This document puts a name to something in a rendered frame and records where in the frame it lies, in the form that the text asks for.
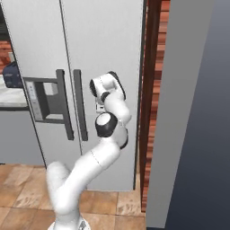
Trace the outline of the plain grey fridge door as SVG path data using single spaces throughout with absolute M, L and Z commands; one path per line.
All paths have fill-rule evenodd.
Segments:
M 100 75 L 115 72 L 124 87 L 132 115 L 127 125 L 128 144 L 121 156 L 97 176 L 88 190 L 130 191 L 134 188 L 141 84 L 143 14 L 145 0 L 61 0 L 71 76 L 81 70 L 84 113 L 88 140 L 81 137 L 82 152 L 95 147 L 94 121 L 98 116 L 89 83 Z

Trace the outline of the grey fridge door with dispenser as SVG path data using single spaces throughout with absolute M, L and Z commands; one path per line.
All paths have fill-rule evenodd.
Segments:
M 36 122 L 36 133 L 46 164 L 59 161 L 69 169 L 81 155 L 81 141 L 75 115 L 74 95 L 66 52 L 59 0 L 0 0 L 13 45 L 13 53 L 22 77 L 55 78 L 56 70 L 65 71 L 66 98 L 74 139 L 68 140 L 65 124 Z M 54 84 L 44 84 L 46 94 L 53 94 Z

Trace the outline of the brown wooden side panel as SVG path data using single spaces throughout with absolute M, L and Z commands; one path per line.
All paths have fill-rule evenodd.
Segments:
M 143 91 L 141 102 L 141 121 L 139 134 L 140 187 L 144 190 L 146 153 L 151 115 L 153 84 L 155 79 L 155 59 L 160 24 L 162 0 L 147 1 L 146 45 L 143 70 Z

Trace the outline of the grey water dispenser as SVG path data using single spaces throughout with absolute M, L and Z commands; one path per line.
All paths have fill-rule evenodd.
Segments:
M 26 85 L 35 121 L 64 124 L 63 111 L 58 105 L 58 80 L 55 78 L 24 77 L 23 81 Z M 44 84 L 54 84 L 54 93 L 46 94 Z

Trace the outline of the grey base cabinet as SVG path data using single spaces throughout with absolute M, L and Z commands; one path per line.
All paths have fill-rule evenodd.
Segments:
M 44 164 L 28 111 L 0 111 L 0 164 Z

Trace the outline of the dark blue toaster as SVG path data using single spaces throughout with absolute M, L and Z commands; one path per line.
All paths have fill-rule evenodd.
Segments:
M 22 88 L 22 79 L 15 61 L 4 67 L 3 78 L 7 88 Z

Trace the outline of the dark wall cabinet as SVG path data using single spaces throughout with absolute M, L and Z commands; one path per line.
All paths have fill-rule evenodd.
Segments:
M 0 5 L 0 40 L 10 40 L 9 32 L 4 19 L 4 13 Z

